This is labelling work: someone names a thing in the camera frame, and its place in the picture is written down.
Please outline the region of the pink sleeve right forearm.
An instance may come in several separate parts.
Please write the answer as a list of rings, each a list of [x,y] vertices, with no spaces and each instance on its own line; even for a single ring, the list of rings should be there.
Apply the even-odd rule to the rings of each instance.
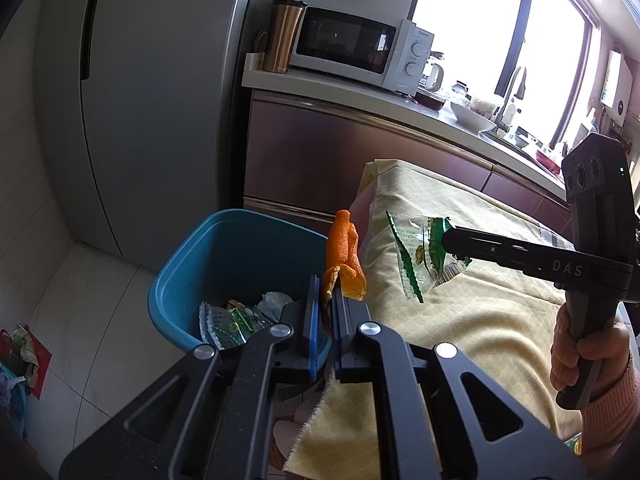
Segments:
[[[582,410],[582,456],[614,452],[639,418],[639,375],[629,363],[607,393]]]

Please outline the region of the person's right hand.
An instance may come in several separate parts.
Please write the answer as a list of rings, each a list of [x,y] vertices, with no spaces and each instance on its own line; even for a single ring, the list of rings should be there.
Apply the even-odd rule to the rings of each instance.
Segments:
[[[600,373],[594,383],[591,399],[600,398],[626,373],[630,359],[629,339],[626,325],[616,318],[611,327],[575,340],[570,336],[570,316],[563,304],[556,316],[550,350],[551,385],[558,391],[576,385],[580,375],[579,359],[600,361]]]

